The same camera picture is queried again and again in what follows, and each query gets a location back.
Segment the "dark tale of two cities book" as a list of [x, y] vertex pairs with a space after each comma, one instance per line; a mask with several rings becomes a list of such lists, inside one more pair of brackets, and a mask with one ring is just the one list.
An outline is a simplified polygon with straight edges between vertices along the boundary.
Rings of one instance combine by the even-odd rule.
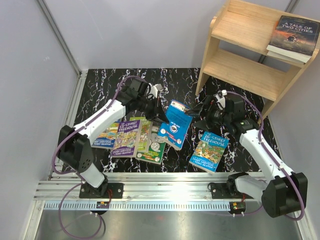
[[306, 64], [312, 57], [320, 23], [306, 18], [282, 15], [275, 24], [267, 55], [297, 64]]

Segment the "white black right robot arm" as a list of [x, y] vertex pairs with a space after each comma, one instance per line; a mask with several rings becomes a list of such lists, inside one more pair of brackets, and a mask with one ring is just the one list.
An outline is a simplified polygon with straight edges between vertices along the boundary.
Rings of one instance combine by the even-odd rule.
[[226, 127], [262, 171], [265, 182], [244, 172], [230, 175], [226, 186], [229, 197], [237, 199], [246, 194], [260, 201], [272, 218], [286, 216], [291, 220], [302, 220], [307, 205], [308, 179], [279, 158], [263, 137], [264, 124], [246, 117], [246, 105], [256, 109], [244, 96], [227, 91], [226, 94], [207, 95], [185, 113], [198, 118], [194, 126], [201, 130], [212, 132], [214, 125]]

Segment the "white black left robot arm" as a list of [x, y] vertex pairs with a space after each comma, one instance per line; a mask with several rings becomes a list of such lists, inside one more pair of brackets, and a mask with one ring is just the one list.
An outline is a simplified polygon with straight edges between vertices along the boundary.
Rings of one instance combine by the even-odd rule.
[[108, 179], [93, 163], [92, 144], [111, 124], [134, 111], [144, 113], [149, 121], [168, 123], [159, 98], [162, 89], [161, 84], [152, 85], [138, 76], [125, 77], [113, 98], [100, 110], [73, 127], [65, 125], [61, 128], [51, 164], [61, 160], [89, 186], [95, 198], [105, 197]]

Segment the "blue 26-storey treehouse book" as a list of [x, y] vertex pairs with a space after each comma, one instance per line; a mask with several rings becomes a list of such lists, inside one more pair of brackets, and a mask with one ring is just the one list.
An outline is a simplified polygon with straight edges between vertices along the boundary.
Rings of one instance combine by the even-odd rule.
[[189, 163], [208, 173], [215, 173], [228, 143], [228, 139], [205, 131]]

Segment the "blue paperback book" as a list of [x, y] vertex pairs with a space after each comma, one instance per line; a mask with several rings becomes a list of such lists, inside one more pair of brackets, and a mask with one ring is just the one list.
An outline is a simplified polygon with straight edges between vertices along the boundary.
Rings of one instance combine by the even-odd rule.
[[186, 115], [189, 108], [181, 102], [172, 100], [166, 110], [169, 123], [162, 123], [159, 127], [158, 137], [175, 150], [180, 151], [187, 136], [193, 117]]

